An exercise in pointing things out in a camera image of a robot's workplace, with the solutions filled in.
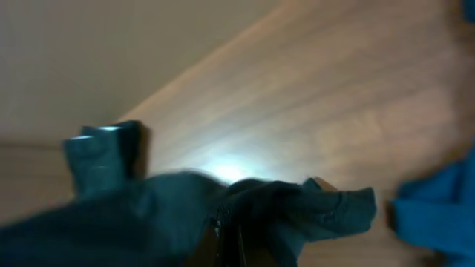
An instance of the blue garment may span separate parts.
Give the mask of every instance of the blue garment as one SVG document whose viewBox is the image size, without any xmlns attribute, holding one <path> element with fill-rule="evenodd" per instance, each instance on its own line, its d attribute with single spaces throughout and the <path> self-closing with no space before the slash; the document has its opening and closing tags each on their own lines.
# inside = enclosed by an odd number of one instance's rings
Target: blue garment
<svg viewBox="0 0 475 267">
<path fill-rule="evenodd" d="M 445 253 L 447 266 L 475 266 L 475 148 L 432 177 L 404 184 L 393 206 L 399 238 Z"/>
</svg>

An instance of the blue cloth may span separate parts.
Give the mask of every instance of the blue cloth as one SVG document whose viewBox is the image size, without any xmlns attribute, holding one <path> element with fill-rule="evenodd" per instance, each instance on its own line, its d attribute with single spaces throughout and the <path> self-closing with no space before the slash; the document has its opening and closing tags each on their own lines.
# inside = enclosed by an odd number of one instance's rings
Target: blue cloth
<svg viewBox="0 0 475 267">
<path fill-rule="evenodd" d="M 396 234 L 446 254 L 446 266 L 475 266 L 475 148 L 427 179 L 408 182 L 393 202 Z"/>
</svg>

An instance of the floor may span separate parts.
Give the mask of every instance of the floor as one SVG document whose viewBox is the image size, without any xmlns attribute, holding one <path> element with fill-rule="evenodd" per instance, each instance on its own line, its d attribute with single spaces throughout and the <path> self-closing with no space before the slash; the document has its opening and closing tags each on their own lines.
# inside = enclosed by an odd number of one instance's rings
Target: floor
<svg viewBox="0 0 475 267">
<path fill-rule="evenodd" d="M 455 1 L 294 0 L 122 119 L 151 129 L 149 172 L 200 168 L 380 200 L 463 154 L 475 136 L 475 27 Z M 300 266 L 426 266 L 378 216 L 308 245 Z"/>
</svg>

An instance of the dark fabric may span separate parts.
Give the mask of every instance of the dark fabric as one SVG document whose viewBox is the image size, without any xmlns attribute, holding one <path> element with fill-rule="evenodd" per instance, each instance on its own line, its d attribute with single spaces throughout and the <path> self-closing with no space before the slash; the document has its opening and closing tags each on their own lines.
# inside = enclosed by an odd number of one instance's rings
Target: dark fabric
<svg viewBox="0 0 475 267">
<path fill-rule="evenodd" d="M 78 200 L 121 189 L 135 178 L 140 124 L 128 121 L 111 127 L 85 126 L 81 136 L 64 141 Z"/>
<path fill-rule="evenodd" d="M 393 202 L 396 233 L 447 255 L 447 266 L 475 266 L 475 148 L 433 176 L 404 184 Z"/>
<path fill-rule="evenodd" d="M 280 266 L 296 266 L 305 242 L 367 231 L 375 213 L 371 189 L 163 174 L 3 228 L 0 266 L 180 266 L 217 222 L 253 231 Z"/>
</svg>

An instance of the blue towel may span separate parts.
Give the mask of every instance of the blue towel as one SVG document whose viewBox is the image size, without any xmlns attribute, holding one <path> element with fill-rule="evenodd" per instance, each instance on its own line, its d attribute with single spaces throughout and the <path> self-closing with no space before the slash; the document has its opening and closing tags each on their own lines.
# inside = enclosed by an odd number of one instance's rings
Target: blue towel
<svg viewBox="0 0 475 267">
<path fill-rule="evenodd" d="M 475 266 L 475 148 L 435 175 L 402 185 L 393 206 L 399 238 L 445 253 L 447 266 Z"/>
</svg>

